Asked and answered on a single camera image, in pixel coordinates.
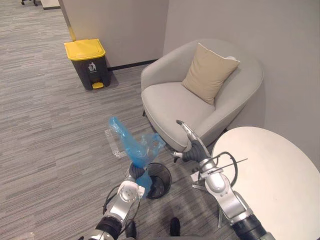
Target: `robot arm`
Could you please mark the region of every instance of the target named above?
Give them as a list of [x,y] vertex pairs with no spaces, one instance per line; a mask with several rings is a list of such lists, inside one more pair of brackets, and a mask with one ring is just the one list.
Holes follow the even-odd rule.
[[230,184],[228,178],[222,174],[223,170],[217,167],[214,162],[215,158],[210,156],[197,134],[184,122],[180,120],[176,122],[186,131],[192,147],[187,152],[174,152],[173,155],[182,158],[185,162],[193,160],[199,163],[198,179],[205,181],[206,190],[217,200],[220,209],[238,237],[241,240],[275,240],[272,234],[266,232],[262,227],[241,195],[233,191],[232,184],[235,183],[237,176]]
[[136,183],[136,179],[145,172],[144,169],[131,164],[129,172],[118,189],[114,204],[104,213],[89,240],[117,240],[125,228],[131,207],[145,193],[145,188]]

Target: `yellow lid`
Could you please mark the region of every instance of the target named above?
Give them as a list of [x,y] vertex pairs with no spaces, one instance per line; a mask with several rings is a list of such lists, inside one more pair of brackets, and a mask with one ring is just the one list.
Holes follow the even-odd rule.
[[73,61],[100,58],[106,54],[97,38],[65,42],[64,47],[68,59]]

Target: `white table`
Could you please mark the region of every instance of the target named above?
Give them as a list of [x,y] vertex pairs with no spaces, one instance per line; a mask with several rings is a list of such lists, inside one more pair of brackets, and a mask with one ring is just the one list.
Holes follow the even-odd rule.
[[[276,240],[320,237],[320,174],[310,159],[284,137],[258,127],[227,131],[212,155],[227,151],[238,164],[233,189],[240,193]],[[232,163],[221,157],[218,166]],[[231,181],[232,166],[224,168]]]

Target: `cable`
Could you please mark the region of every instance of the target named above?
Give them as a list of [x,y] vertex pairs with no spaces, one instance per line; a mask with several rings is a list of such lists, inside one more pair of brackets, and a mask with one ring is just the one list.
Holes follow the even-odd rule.
[[103,214],[103,215],[104,215],[104,214],[106,213],[106,211],[107,211],[107,205],[108,205],[108,203],[110,203],[110,201],[117,195],[117,193],[115,193],[115,194],[113,194],[113,195],[110,197],[111,193],[112,193],[116,188],[118,188],[118,187],[120,187],[120,184],[117,185],[117,186],[115,186],[114,188],[112,188],[111,191],[109,192],[108,196],[106,197],[105,203],[104,203],[104,205],[103,205],[103,210],[102,210],[102,214]]
[[[228,166],[233,165],[233,166],[234,166],[234,177],[233,177],[233,180],[232,180],[231,183],[230,183],[231,187],[233,187],[233,186],[235,185],[236,181],[237,181],[237,178],[238,178],[238,165],[237,165],[237,163],[240,163],[240,162],[242,162],[242,161],[244,161],[244,160],[247,160],[247,158],[246,158],[246,159],[243,159],[243,160],[241,160],[241,161],[236,161],[236,159],[234,158],[234,156],[232,156],[229,152],[223,151],[223,152],[221,152],[220,154],[218,154],[218,155],[216,155],[216,156],[214,156],[214,157],[212,158],[212,160],[216,159],[216,165],[217,165],[218,162],[219,162],[219,157],[221,157],[222,155],[229,155],[229,157],[230,157],[231,160],[232,160],[232,163],[231,163],[231,164],[228,164],[228,165],[226,165],[226,166],[223,166],[223,167],[219,167],[219,168],[215,169],[212,173],[214,173],[214,172],[216,172],[216,171],[218,171],[218,170],[221,170],[221,169],[223,169],[223,168],[226,168],[226,167],[228,167]],[[210,163],[210,161],[207,161],[205,164],[203,164],[203,165],[200,167],[200,170],[199,170],[199,173],[198,173],[198,184],[199,184],[199,181],[200,181],[200,172],[202,172],[202,169],[203,169],[204,166],[206,166],[208,163]]]
[[136,217],[136,215],[138,213],[139,208],[140,208],[140,200],[139,200],[139,203],[138,203],[138,207],[136,208],[135,214],[133,215],[133,218],[130,218],[130,219],[127,220],[128,222],[125,223],[125,227],[120,232],[119,236],[126,230],[127,226],[129,226],[129,224],[135,220],[135,217]]

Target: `gray armchair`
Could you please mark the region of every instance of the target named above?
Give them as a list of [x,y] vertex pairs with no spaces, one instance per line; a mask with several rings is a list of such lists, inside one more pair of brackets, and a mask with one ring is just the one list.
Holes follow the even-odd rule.
[[[223,56],[234,56],[238,68],[223,83],[214,106],[181,85],[192,63],[197,43]],[[176,151],[184,151],[188,138],[176,120],[191,126],[205,145],[231,123],[263,80],[258,61],[226,41],[201,39],[187,43],[147,66],[141,74],[143,108],[152,126]]]

